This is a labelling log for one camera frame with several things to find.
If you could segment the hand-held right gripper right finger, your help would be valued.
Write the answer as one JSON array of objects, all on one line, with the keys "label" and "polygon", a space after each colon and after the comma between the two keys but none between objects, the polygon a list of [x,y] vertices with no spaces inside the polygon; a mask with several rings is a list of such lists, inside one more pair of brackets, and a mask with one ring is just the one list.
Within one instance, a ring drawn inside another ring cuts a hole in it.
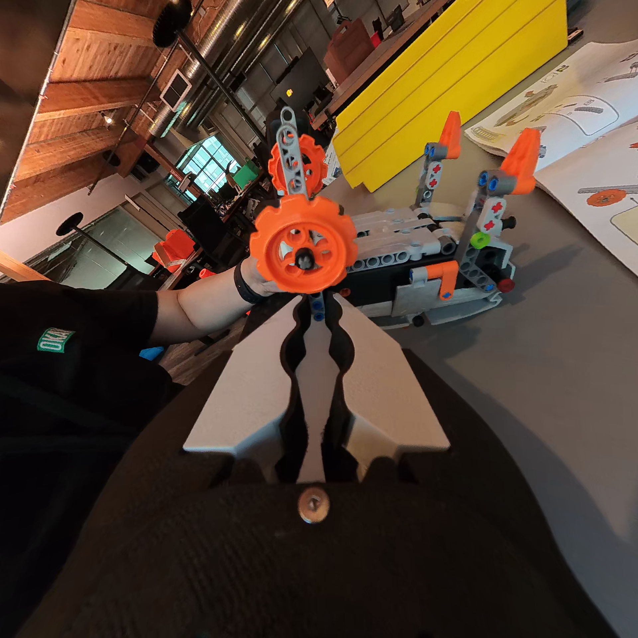
[{"label": "hand-held right gripper right finger", "polygon": [[338,367],[324,428],[326,481],[361,481],[377,458],[446,451],[448,437],[399,344],[338,293],[325,303]]}]

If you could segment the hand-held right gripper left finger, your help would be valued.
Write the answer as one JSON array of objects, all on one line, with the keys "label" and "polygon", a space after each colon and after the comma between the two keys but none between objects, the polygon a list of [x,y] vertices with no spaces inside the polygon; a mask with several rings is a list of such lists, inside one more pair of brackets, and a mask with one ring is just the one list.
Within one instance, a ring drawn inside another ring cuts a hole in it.
[{"label": "hand-held right gripper left finger", "polygon": [[294,295],[235,345],[183,450],[254,461],[267,480],[297,482],[307,425],[296,370],[306,355],[307,296]]}]

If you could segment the grey orange building-block robot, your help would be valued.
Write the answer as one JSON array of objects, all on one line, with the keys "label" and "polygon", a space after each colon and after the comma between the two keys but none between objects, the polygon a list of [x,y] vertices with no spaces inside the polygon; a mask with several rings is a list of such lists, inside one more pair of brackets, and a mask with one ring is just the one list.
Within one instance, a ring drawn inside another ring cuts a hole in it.
[{"label": "grey orange building-block robot", "polygon": [[415,202],[355,216],[358,255],[339,293],[383,330],[455,322],[497,307],[515,288],[514,248],[501,239],[517,223],[505,215],[506,196],[534,190],[540,136],[524,129],[501,166],[480,173],[463,211],[433,201],[443,162],[461,150],[460,115],[451,111],[440,139],[424,149]]}]

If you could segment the person's left hand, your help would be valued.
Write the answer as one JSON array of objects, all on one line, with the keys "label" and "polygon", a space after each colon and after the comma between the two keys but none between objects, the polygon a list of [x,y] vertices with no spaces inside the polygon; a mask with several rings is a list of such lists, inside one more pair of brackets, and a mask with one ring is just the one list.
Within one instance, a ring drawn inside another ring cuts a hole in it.
[{"label": "person's left hand", "polygon": [[281,293],[282,290],[276,282],[268,280],[260,274],[257,268],[257,262],[258,260],[256,258],[250,257],[251,265],[249,266],[249,272],[252,282],[252,284],[250,284],[251,289],[262,297],[269,297],[275,293]]}]

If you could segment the green box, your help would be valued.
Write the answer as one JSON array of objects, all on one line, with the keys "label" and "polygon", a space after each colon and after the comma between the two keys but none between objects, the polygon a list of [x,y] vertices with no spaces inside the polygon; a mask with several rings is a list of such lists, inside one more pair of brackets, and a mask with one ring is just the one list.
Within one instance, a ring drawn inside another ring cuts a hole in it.
[{"label": "green box", "polygon": [[247,159],[245,164],[232,174],[232,178],[239,188],[243,190],[249,184],[259,178],[261,168],[252,159]]}]

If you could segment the black monitor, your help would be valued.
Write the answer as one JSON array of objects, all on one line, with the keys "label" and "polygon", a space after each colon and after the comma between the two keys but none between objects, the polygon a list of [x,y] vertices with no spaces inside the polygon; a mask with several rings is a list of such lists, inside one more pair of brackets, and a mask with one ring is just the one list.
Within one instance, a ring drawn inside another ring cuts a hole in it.
[{"label": "black monitor", "polygon": [[301,110],[314,102],[317,89],[326,89],[329,77],[312,49],[308,48],[287,67],[282,79],[270,92],[275,103]]}]

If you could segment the white printed card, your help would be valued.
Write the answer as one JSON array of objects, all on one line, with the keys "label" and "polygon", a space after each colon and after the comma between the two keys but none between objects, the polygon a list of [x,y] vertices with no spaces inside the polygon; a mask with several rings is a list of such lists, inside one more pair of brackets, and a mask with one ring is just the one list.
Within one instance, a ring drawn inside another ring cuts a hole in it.
[{"label": "white printed card", "polygon": [[326,167],[326,172],[322,179],[322,184],[323,187],[326,187],[337,180],[342,174],[341,165],[332,141],[325,149],[324,165]]}]

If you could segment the window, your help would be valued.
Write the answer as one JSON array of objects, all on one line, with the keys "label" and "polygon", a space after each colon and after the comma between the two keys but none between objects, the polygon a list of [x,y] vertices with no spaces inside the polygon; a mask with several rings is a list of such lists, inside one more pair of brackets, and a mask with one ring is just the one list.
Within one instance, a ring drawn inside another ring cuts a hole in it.
[{"label": "window", "polygon": [[219,135],[212,135],[192,145],[177,163],[177,168],[183,174],[195,175],[195,185],[206,193],[219,192],[227,183],[226,172],[235,173],[239,167]]}]

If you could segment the brown cardboard box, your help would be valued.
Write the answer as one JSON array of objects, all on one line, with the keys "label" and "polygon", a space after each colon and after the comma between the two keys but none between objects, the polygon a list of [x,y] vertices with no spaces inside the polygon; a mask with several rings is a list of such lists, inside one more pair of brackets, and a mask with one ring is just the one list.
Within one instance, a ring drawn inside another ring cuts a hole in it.
[{"label": "brown cardboard box", "polygon": [[323,61],[336,84],[340,85],[374,49],[363,20],[346,20],[332,35]]}]

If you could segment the black wristband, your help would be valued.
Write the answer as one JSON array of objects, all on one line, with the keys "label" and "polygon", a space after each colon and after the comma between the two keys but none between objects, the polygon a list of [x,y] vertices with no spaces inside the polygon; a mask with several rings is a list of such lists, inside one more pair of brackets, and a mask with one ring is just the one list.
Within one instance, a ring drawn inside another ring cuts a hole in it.
[{"label": "black wristband", "polygon": [[239,264],[237,264],[234,268],[234,284],[238,294],[241,296],[243,301],[254,306],[261,301],[265,300],[266,297],[255,292],[249,285],[246,283],[243,274],[242,274],[242,266],[244,265],[244,259]]}]

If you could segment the black tripod stand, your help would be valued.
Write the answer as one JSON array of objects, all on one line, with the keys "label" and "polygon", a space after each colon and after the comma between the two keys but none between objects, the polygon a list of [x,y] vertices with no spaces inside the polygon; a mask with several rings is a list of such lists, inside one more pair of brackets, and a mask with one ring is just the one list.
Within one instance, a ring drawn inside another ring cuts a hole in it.
[{"label": "black tripod stand", "polygon": [[186,27],[191,18],[192,9],[190,1],[169,1],[155,22],[153,28],[154,44],[159,48],[165,48],[172,44],[180,43],[196,61],[196,69],[201,69],[208,75],[219,91],[235,107],[241,115],[241,118],[248,124],[259,141],[266,144],[267,139],[263,135],[261,128],[253,121],[245,108],[235,98],[235,95],[227,89],[218,74],[215,73],[211,65],[207,62],[205,56],[199,51],[196,44],[187,36]]}]

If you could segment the yellow plastic bin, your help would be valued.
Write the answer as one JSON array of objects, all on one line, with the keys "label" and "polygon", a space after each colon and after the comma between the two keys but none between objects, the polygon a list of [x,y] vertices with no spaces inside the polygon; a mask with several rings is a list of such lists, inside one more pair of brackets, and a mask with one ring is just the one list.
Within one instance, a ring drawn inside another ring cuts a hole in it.
[{"label": "yellow plastic bin", "polygon": [[455,1],[337,116],[351,187],[373,192],[567,46],[566,1]]}]

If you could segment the black round stand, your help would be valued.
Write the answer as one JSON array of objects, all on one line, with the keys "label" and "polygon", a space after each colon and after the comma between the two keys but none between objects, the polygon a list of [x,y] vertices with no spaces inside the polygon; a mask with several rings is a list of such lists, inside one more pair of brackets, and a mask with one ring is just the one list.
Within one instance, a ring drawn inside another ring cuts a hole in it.
[{"label": "black round stand", "polygon": [[114,251],[107,248],[105,245],[100,243],[100,241],[98,241],[97,239],[89,235],[87,232],[79,228],[79,224],[82,222],[83,219],[84,219],[84,215],[82,212],[77,212],[75,214],[72,214],[69,218],[67,218],[60,224],[60,226],[55,231],[55,234],[59,237],[64,237],[70,234],[71,232],[76,232],[77,234],[84,237],[84,239],[86,239],[90,243],[94,244],[95,246],[98,246],[101,250],[103,250],[105,253],[110,255],[113,259],[117,260],[119,263],[123,264],[125,267],[129,267],[130,266],[129,263],[126,262],[124,259],[122,259]]}]

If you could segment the white instruction booklet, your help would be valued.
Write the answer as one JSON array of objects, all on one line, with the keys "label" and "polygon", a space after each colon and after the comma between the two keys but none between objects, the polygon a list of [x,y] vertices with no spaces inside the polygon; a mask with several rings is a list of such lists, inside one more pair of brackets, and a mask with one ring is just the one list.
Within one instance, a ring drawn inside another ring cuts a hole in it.
[{"label": "white instruction booklet", "polygon": [[537,186],[637,274],[637,40],[584,45],[465,135],[505,156],[525,128]]}]

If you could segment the silver ceiling duct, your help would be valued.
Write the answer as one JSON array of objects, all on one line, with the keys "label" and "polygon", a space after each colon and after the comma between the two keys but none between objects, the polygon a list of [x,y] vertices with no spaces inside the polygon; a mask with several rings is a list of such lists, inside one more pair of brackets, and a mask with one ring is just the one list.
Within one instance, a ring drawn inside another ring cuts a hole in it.
[{"label": "silver ceiling duct", "polygon": [[[268,15],[277,1],[226,1],[214,21],[197,44],[200,54],[219,79],[225,79],[229,68],[248,47],[267,22]],[[191,91],[173,112],[170,107],[160,107],[149,133],[156,138],[166,135],[171,126],[196,129],[203,118],[207,101],[219,92],[211,77],[196,61],[187,61],[180,72],[191,84]]]}]

